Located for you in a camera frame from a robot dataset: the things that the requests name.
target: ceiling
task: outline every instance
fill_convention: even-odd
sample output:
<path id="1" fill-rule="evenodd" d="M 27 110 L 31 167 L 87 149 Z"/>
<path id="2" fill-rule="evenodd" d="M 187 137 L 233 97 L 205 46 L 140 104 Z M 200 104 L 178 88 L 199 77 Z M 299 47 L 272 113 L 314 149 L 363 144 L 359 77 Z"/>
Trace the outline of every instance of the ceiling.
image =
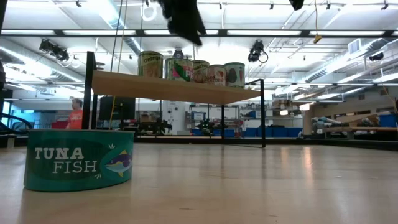
<path id="1" fill-rule="evenodd" d="M 101 13 L 111 13 L 101 8 L 107 0 L 80 1 L 77 7 L 71 0 L 8 0 L 3 29 L 110 29 L 101 17 Z M 140 0 L 114 1 L 116 12 L 126 10 L 126 27 L 129 29 L 167 29 L 167 21 L 156 3 L 146 9 Z M 270 1 L 260 0 L 198 0 L 198 8 L 206 29 L 311 29 L 316 27 L 316 12 L 312 0 L 306 0 L 305 6 L 294 11 L 288 0 L 273 0 L 274 8 L 270 10 Z M 389 7 L 381 10 L 383 0 L 331 0 L 327 9 L 327 0 L 317 0 L 319 29 L 349 30 L 395 30 L 398 28 L 398 0 L 388 0 Z M 144 4 L 144 15 L 154 16 L 145 21 L 141 16 Z M 23 48 L 41 54 L 39 45 L 41 37 L 1 37 L 17 43 Z M 112 52 L 115 52 L 113 71 L 137 73 L 137 57 L 121 38 L 101 37 L 96 44 L 95 38 L 51 37 L 53 43 L 66 47 L 68 53 L 75 57 L 74 67 L 68 69 L 84 76 L 86 52 L 96 52 L 96 60 L 103 62 L 105 70 L 111 70 Z M 249 49 L 258 38 L 253 37 L 202 37 L 202 47 L 195 47 L 189 41 L 179 37 L 145 37 L 136 38 L 143 50 L 153 50 L 164 55 L 171 55 L 176 47 L 182 48 L 184 54 L 195 59 L 206 60 L 211 64 L 242 62 L 246 64 L 247 78 L 264 78 L 266 82 L 291 82 L 294 75 L 306 74 L 347 51 L 348 44 L 355 38 L 324 38 L 317 44 L 309 38 L 262 38 L 269 60 L 260 63 L 247 61 Z M 385 60 L 396 57 L 396 45 L 388 49 Z M 55 62 L 49 55 L 44 57 Z M 380 62 L 371 62 L 375 66 Z M 364 60 L 355 60 L 335 73 L 352 75 L 365 70 Z"/>

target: floor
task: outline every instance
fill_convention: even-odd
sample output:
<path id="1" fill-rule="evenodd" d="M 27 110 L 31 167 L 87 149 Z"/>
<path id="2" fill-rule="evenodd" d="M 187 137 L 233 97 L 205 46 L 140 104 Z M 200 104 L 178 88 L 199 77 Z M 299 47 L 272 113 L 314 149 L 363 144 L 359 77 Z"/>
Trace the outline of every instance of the floor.
<path id="1" fill-rule="evenodd" d="M 0 149 L 0 223 L 397 223 L 398 153 L 331 146 L 136 144 L 133 179 L 72 193 L 23 188 Z"/>

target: wooden shelf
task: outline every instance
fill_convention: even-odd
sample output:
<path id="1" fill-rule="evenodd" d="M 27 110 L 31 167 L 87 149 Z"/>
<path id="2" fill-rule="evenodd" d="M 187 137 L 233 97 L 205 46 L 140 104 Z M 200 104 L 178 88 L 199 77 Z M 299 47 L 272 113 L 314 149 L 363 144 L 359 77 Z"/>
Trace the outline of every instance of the wooden shelf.
<path id="1" fill-rule="evenodd" d="M 99 95 L 226 105 L 260 96 L 260 91 L 94 71 L 93 91 Z"/>

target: person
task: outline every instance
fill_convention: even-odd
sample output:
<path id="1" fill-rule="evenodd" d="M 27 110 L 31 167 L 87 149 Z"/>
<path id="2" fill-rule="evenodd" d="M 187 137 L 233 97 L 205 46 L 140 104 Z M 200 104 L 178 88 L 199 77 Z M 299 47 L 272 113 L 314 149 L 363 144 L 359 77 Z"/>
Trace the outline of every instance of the person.
<path id="1" fill-rule="evenodd" d="M 79 99 L 72 100 L 72 113 L 69 115 L 68 126 L 66 129 L 81 130 L 81 120 L 83 117 L 83 110 L 81 107 L 83 102 Z"/>

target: teal can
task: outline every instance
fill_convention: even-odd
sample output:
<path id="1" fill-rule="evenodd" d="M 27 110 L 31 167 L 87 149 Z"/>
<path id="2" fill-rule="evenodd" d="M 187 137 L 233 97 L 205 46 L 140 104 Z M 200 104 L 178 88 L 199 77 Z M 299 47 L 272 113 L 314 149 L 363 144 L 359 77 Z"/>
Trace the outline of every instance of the teal can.
<path id="1" fill-rule="evenodd" d="M 123 183 L 131 179 L 133 140 L 128 131 L 32 130 L 24 185 L 68 192 Z"/>

